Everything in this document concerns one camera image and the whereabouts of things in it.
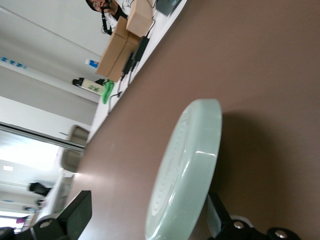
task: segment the white table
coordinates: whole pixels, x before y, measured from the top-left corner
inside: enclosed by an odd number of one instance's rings
[[[171,25],[174,23],[174,21],[177,19],[178,15],[184,8],[187,0],[182,0],[179,5],[176,7],[174,12],[169,15],[165,16],[161,12],[157,11],[156,8],[154,9],[154,19],[155,23],[154,26],[152,27],[150,31],[150,40],[149,43],[143,53],[143,56],[141,58],[141,61],[138,63],[136,66],[135,70],[131,74],[131,81],[134,80],[135,76],[137,73],[140,71],[140,69],[144,66],[145,62],[148,60],[149,56],[151,53],[154,51],[156,46],[159,44],[161,39],[164,37],[166,32],[169,30]],[[122,94],[125,92],[127,85],[128,85],[128,80],[129,80],[129,74],[125,76],[125,78],[122,81],[120,91]],[[120,82],[118,81],[115,83],[113,90],[111,92],[111,96],[117,94],[118,92],[118,87],[119,87]],[[95,135],[101,124],[104,122],[104,120],[108,116],[108,112],[113,109],[113,107],[116,105],[118,102],[119,98],[118,97],[113,97],[111,100],[111,109],[109,109],[109,102],[106,104],[103,104],[102,101],[100,100],[93,118],[93,122],[91,125],[90,133],[87,139],[87,142],[89,142],[92,137]]]

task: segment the green cloth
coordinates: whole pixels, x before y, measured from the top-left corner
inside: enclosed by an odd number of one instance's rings
[[[102,102],[103,104],[106,104],[108,101],[108,98],[110,97],[110,94],[112,92],[112,89],[114,89],[115,83],[108,79],[106,82],[104,82],[104,91],[101,94]]]

